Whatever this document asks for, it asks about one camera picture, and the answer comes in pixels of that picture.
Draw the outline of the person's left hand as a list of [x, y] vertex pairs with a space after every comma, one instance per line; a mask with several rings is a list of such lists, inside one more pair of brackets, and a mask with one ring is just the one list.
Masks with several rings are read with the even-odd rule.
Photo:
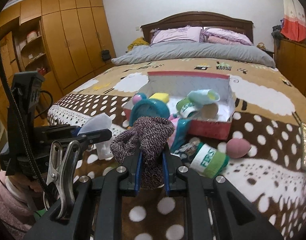
[[25, 175], [16, 173], [13, 176], [6, 176], [6, 172], [0, 171], [0, 179], [7, 185], [6, 181], [10, 181], [17, 189], [31, 189], [36, 193], [43, 193], [43, 189], [37, 180], [30, 181]]

